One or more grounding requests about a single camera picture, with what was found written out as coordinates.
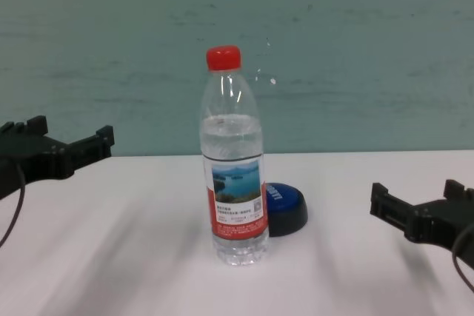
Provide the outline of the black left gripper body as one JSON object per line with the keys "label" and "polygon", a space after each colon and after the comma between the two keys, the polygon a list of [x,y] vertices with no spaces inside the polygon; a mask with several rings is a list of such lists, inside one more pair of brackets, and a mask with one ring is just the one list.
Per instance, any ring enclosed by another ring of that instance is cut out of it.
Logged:
{"label": "black left gripper body", "polygon": [[40,135],[1,134],[1,198],[23,185],[64,180],[74,172],[68,144]]}

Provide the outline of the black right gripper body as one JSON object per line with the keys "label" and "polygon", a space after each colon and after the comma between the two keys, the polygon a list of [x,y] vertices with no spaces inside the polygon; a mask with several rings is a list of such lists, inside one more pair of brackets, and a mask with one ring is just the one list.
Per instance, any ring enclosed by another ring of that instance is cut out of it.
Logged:
{"label": "black right gripper body", "polygon": [[473,202],[436,200],[410,208],[404,237],[453,250],[457,237],[473,224]]}

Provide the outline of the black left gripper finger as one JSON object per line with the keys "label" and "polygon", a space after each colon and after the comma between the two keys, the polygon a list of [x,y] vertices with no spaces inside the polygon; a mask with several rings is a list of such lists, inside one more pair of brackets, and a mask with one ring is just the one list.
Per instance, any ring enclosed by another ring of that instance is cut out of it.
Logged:
{"label": "black left gripper finger", "polygon": [[1,126],[1,135],[35,135],[48,134],[47,119],[44,115],[37,115],[25,122],[8,121]]}
{"label": "black left gripper finger", "polygon": [[88,138],[71,143],[69,145],[72,167],[70,175],[73,175],[78,169],[109,158],[112,155],[111,147],[114,144],[114,130],[110,125],[102,127]]}

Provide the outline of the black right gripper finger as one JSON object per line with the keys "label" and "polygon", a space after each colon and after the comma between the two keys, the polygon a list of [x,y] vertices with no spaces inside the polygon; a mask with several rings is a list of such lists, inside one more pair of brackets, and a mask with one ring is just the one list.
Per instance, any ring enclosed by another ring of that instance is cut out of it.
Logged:
{"label": "black right gripper finger", "polygon": [[396,229],[406,232],[408,203],[392,196],[388,188],[373,183],[370,194],[370,214]]}
{"label": "black right gripper finger", "polygon": [[451,201],[473,202],[474,189],[465,187],[456,180],[447,179],[444,185],[443,196]]}

